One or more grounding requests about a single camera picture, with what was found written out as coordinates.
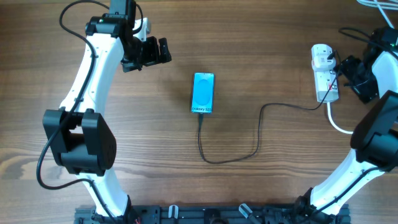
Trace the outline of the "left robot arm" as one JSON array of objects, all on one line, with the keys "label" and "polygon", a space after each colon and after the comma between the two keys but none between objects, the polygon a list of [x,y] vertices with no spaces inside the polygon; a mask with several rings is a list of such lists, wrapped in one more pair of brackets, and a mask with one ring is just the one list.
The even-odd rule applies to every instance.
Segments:
[{"label": "left robot arm", "polygon": [[109,89],[118,67],[124,72],[170,62],[167,40],[150,34],[150,22],[135,1],[111,1],[86,24],[85,53],[68,95],[47,110],[44,152],[83,183],[95,206],[77,210],[77,223],[139,223],[131,199],[114,171],[116,138],[104,120]]}]

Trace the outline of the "blue Galaxy S25 smartphone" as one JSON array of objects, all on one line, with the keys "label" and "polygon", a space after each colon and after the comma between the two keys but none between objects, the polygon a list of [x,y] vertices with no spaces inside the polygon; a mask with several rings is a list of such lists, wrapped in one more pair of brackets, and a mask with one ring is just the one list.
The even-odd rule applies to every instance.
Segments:
[{"label": "blue Galaxy S25 smartphone", "polygon": [[212,113],[214,98],[214,73],[195,73],[193,76],[192,113]]}]

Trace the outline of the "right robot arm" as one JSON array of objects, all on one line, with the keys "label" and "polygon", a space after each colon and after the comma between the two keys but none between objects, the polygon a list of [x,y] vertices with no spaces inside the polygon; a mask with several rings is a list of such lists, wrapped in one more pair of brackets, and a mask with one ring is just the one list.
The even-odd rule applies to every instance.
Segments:
[{"label": "right robot arm", "polygon": [[367,43],[363,59],[348,57],[335,65],[334,76],[343,74],[357,95],[379,100],[351,134],[349,154],[321,184],[297,199],[296,220],[331,223],[343,204],[370,180],[397,167],[397,30],[378,28],[362,39]]}]

